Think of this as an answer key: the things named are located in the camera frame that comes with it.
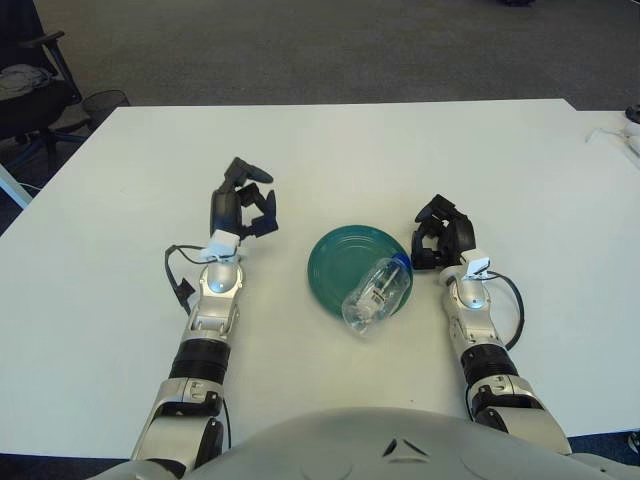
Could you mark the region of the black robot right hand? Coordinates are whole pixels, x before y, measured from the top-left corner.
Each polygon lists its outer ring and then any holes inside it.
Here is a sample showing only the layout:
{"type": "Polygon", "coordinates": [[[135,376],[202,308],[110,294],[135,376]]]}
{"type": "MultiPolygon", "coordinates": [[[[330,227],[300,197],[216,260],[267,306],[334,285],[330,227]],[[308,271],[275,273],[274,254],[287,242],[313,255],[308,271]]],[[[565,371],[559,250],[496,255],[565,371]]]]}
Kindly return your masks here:
{"type": "Polygon", "coordinates": [[[440,194],[421,209],[415,223],[410,256],[414,270],[460,265],[462,253],[476,248],[471,220],[440,194]]]}

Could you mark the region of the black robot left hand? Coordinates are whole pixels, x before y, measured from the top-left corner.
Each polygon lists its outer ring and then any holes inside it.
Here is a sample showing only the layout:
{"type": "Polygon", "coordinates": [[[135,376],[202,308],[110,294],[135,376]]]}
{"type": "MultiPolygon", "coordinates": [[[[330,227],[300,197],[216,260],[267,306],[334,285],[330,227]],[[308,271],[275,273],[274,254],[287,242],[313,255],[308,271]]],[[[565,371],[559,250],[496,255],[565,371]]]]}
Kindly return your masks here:
{"type": "Polygon", "coordinates": [[[224,173],[223,183],[212,193],[210,206],[210,234],[224,231],[237,235],[242,241],[246,237],[256,238],[278,229],[276,219],[275,191],[263,196],[258,183],[271,184],[273,177],[257,166],[235,157],[224,173]],[[254,205],[262,215],[243,224],[242,209],[254,205]]]}

